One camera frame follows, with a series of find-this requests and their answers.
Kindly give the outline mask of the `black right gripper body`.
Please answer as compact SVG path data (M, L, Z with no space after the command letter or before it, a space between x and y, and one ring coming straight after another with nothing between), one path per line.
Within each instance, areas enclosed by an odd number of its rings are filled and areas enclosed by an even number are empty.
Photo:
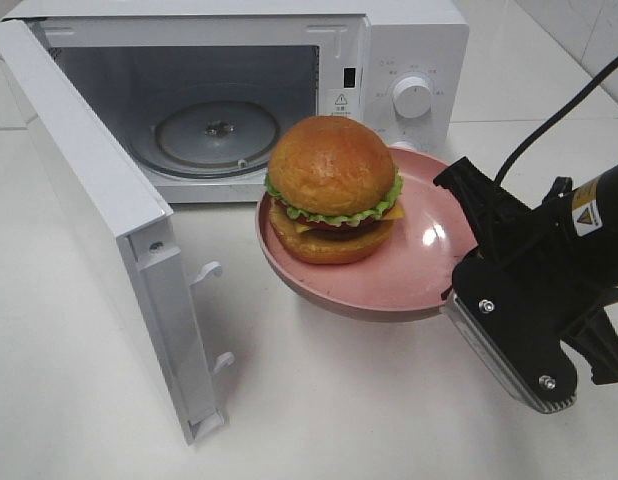
M595 384L618 383L618 335L605 311L618 303L618 189L556 193L495 222L466 216L478 245L451 290L533 391L553 401L576 394L565 346Z

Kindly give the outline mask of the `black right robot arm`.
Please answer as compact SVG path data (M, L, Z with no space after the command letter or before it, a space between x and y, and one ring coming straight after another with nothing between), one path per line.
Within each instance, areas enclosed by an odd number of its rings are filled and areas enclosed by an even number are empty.
M436 186L460 204L476 246L455 266L444 313L505 390L551 414L570 407L578 377L618 383L618 165L574 187L557 178L529 208L461 159Z

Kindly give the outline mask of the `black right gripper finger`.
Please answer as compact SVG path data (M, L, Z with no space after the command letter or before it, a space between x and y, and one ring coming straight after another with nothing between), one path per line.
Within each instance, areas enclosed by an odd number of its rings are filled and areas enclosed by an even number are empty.
M530 208L483 174L467 157L462 157L439 173L435 186L451 192L466 215L486 215L489 206L495 215L522 215Z

